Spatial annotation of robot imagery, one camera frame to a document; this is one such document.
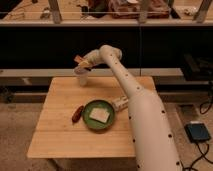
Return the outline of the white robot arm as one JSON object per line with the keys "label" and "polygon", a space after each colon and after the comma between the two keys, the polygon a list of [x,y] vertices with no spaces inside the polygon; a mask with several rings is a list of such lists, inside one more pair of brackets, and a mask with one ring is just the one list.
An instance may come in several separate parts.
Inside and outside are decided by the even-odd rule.
{"label": "white robot arm", "polygon": [[132,130],[138,171],[182,171],[167,113],[159,95],[142,86],[121,64],[122,52],[103,45],[87,53],[81,68],[107,64],[128,98],[128,114]]}

